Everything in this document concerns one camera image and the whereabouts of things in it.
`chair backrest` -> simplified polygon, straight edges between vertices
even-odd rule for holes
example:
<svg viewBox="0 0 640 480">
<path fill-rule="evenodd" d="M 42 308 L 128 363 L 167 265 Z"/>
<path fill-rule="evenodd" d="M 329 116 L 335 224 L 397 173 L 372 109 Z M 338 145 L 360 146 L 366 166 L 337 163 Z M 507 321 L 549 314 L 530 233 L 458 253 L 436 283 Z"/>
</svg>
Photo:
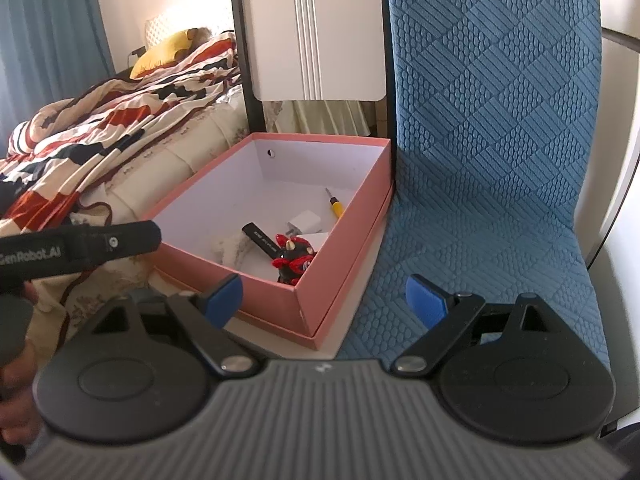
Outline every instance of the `chair backrest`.
<svg viewBox="0 0 640 480">
<path fill-rule="evenodd" d="M 398 190 L 573 225 L 600 89 L 599 0 L 390 0 Z"/>
</svg>

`hand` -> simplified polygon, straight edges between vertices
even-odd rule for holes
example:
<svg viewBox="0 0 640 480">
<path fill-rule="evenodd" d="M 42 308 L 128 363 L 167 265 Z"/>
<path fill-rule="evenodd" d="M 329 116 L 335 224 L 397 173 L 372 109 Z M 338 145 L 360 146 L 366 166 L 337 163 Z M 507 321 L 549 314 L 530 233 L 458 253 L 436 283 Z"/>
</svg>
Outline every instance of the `hand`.
<svg viewBox="0 0 640 480">
<path fill-rule="evenodd" d="M 31 285 L 25 286 L 24 296 L 37 302 Z M 0 368 L 0 386 L 10 391 L 9 398 L 0 402 L 0 430 L 8 444 L 28 446 L 40 433 L 42 420 L 31 389 L 37 370 L 35 349 L 28 339 L 20 357 Z"/>
</svg>

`screwdriver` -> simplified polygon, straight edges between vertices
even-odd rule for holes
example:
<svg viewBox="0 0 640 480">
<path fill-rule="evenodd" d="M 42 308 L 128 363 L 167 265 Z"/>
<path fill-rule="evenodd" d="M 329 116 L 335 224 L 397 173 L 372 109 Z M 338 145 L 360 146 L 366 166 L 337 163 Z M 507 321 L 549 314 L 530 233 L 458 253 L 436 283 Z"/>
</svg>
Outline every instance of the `screwdriver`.
<svg viewBox="0 0 640 480">
<path fill-rule="evenodd" d="M 334 196 L 334 194 L 328 190 L 328 188 L 325 187 L 325 189 L 331 201 L 331 210 L 334 212 L 335 217 L 339 220 L 340 217 L 344 214 L 344 207 L 342 206 L 340 201 Z"/>
</svg>

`metal pivot bolt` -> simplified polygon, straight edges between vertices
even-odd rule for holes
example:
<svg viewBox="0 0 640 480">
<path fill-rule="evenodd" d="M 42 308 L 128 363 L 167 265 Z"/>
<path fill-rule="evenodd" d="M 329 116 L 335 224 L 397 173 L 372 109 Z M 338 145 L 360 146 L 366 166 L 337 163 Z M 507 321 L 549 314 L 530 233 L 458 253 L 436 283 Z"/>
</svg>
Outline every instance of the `metal pivot bolt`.
<svg viewBox="0 0 640 480">
<path fill-rule="evenodd" d="M 396 370 L 403 374 L 417 374 L 425 370 L 427 361 L 417 355 L 407 355 L 396 361 Z"/>
<path fill-rule="evenodd" d="M 222 369 L 230 374 L 244 374 L 248 372 L 253 365 L 254 361 L 243 355 L 232 355 L 222 361 Z"/>
</svg>

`blanket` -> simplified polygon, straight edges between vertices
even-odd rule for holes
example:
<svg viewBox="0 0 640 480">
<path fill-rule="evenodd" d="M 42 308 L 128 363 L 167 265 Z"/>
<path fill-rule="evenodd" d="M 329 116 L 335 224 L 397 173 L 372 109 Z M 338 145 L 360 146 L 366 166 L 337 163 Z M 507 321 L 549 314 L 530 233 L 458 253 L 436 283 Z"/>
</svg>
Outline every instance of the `blanket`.
<svg viewBox="0 0 640 480">
<path fill-rule="evenodd" d="M 139 80 L 114 78 L 42 108 L 0 160 L 0 236 L 60 225 L 80 195 L 241 83 L 226 32 Z"/>
</svg>

